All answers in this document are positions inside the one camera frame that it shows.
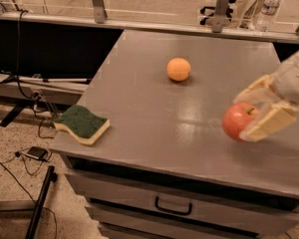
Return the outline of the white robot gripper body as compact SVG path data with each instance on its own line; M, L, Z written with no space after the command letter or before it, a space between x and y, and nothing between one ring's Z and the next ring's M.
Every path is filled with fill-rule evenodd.
M279 100L299 106L299 51L279 65L272 88Z

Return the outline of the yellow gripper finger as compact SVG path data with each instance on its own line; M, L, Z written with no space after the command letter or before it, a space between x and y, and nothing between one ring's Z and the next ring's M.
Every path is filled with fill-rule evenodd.
M235 104L247 102L250 104L272 103L279 100L273 90L274 74L264 75L241 91L233 100Z
M265 104L239 137L244 141L262 140L297 121L298 114L299 109L286 102Z

